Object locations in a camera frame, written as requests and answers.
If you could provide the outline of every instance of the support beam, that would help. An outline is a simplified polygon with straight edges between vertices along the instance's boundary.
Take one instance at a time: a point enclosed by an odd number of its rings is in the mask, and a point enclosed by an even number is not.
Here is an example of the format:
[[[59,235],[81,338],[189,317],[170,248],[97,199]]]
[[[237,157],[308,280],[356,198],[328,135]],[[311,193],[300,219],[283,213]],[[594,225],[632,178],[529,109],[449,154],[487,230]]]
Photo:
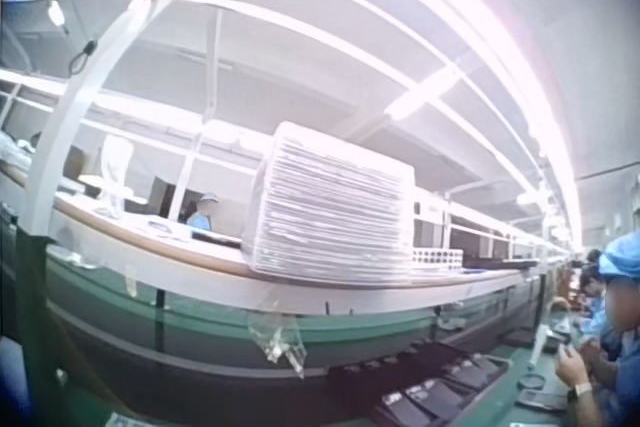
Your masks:
[[[16,100],[16,96],[18,95],[18,92],[20,92],[21,87],[22,87],[22,84],[14,85],[13,89],[11,89],[11,93],[9,94],[9,97],[7,97],[6,102],[2,106],[2,112],[0,112],[0,130],[4,129],[4,123],[7,121],[7,118],[9,117],[9,112],[11,112],[11,108],[13,107],[13,102]]]
[[[84,70],[69,80],[42,132],[27,178],[25,211],[20,212],[19,223],[28,234],[47,235],[54,195],[81,119],[122,55],[170,2],[132,2],[99,39]]]
[[[180,215],[180,208],[187,190],[191,170],[195,162],[196,155],[200,152],[202,140],[204,139],[207,122],[214,118],[218,107],[218,68],[220,64],[220,35],[222,30],[222,9],[212,9],[210,11],[208,32],[207,32],[207,59],[206,59],[206,82],[207,82],[207,105],[202,115],[200,130],[191,141],[189,153],[185,156],[182,170],[176,183],[176,188],[171,199],[169,208],[169,220],[177,221]]]
[[[20,42],[20,39],[18,39],[18,37],[13,32],[11,27],[9,27],[7,23],[4,21],[2,22],[2,33],[7,36],[7,39],[9,39],[9,42],[11,43],[11,45],[13,45],[13,47],[16,49],[16,52],[18,52],[18,55],[24,61],[25,70],[30,74],[32,74],[35,69],[33,68],[31,57],[29,57],[29,54],[27,53],[26,49],[22,45],[22,42]]]

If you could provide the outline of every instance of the electronic device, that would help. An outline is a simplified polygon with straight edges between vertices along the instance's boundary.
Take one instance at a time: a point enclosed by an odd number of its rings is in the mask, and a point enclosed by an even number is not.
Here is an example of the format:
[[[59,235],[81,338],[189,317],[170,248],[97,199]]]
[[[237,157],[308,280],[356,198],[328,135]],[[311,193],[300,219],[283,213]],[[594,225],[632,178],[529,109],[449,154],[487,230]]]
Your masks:
[[[164,232],[165,234],[171,234],[171,229],[169,228],[169,226],[161,223],[161,222],[156,222],[154,220],[150,220],[149,221],[149,227],[152,227],[154,229],[160,230],[162,232]]]
[[[429,379],[409,387],[405,395],[436,418],[451,421],[462,412],[464,396],[468,394],[459,390],[456,392],[455,387],[441,379]]]
[[[567,396],[563,394],[552,394],[549,392],[538,392],[536,390],[525,389],[520,392],[516,404],[534,410],[544,410],[546,412],[564,412],[567,410]]]
[[[534,346],[535,337],[536,331],[529,328],[519,327],[505,333],[501,337],[501,341],[505,345],[531,349]],[[542,352],[544,352],[545,354],[556,354],[558,352],[558,348],[563,343],[563,339],[547,336],[547,340],[542,347]]]
[[[443,425],[442,421],[433,418],[418,408],[417,405],[400,392],[385,395],[381,404],[376,406],[375,410],[375,417],[378,420],[385,419],[389,425],[398,427],[436,427]]]
[[[227,237],[216,234],[205,234],[204,232],[191,231],[191,238],[193,240],[199,240],[202,242],[208,242],[210,244],[222,245],[224,247],[231,247],[233,249],[240,248],[240,239],[233,237]]]

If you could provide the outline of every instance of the person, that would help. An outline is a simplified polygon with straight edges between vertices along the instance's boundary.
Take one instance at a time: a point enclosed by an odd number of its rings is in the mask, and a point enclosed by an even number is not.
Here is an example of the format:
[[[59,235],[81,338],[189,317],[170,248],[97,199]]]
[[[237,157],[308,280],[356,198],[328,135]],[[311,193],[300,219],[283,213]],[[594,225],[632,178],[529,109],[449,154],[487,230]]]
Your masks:
[[[580,274],[580,292],[588,299],[591,316],[580,319],[579,327],[585,336],[600,337],[607,325],[607,314],[604,311],[604,293],[606,284],[597,265],[588,265]]]
[[[204,194],[196,204],[197,211],[187,219],[187,225],[203,230],[211,230],[212,217],[218,198],[212,193]]]
[[[583,344],[580,352],[572,346],[559,350],[556,374],[571,387],[569,400],[578,427],[629,425],[640,405],[640,233],[607,245],[599,267],[607,282],[606,315],[622,333],[622,351],[616,362],[608,362],[596,340]],[[602,387],[598,395],[589,371]]]

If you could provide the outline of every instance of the blue hair net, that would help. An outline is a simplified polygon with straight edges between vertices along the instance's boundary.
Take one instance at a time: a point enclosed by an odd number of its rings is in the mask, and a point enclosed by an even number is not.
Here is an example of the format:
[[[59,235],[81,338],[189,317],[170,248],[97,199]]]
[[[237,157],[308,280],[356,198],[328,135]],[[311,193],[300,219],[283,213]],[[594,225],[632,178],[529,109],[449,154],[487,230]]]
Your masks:
[[[600,275],[640,279],[640,232],[632,232],[611,241],[598,263]]]

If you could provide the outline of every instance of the green surface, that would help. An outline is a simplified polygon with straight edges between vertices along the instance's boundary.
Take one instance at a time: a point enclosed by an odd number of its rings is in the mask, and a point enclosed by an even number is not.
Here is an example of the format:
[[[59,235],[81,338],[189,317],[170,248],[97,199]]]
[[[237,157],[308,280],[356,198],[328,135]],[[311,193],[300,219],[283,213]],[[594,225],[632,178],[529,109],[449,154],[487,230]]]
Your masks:
[[[531,350],[500,346],[491,352],[497,357],[507,358],[513,366],[481,398],[470,405],[452,427],[510,427],[511,423],[564,425],[563,417],[537,412],[515,405],[520,393],[518,380],[527,372],[527,362]],[[537,373],[547,378],[545,392],[566,393],[567,388],[557,379],[553,357],[540,357]],[[65,391],[65,405],[76,425],[87,427],[103,426],[113,412],[113,407],[86,391],[68,386]],[[121,414],[134,417],[131,413]],[[353,419],[332,424],[331,427],[372,427],[367,419]]]
[[[520,394],[518,380],[527,373],[530,349],[499,346],[491,355],[510,359],[511,368],[475,403],[467,408],[452,425],[454,427],[510,427],[512,422],[523,424],[565,425],[561,415],[539,412],[515,405]],[[555,375],[554,359],[540,356],[535,372],[543,375],[547,383],[543,392],[567,392],[567,387]]]
[[[109,305],[127,313],[155,320],[153,306],[156,289],[138,282],[135,297],[126,288],[124,276],[102,268],[85,270],[48,256],[49,275],[61,277]],[[249,313],[210,302],[167,292],[164,322],[173,327],[236,339],[251,340]],[[305,343],[340,342],[378,338],[385,335],[423,330],[434,319],[432,309],[419,309],[378,315],[298,316],[297,323]]]

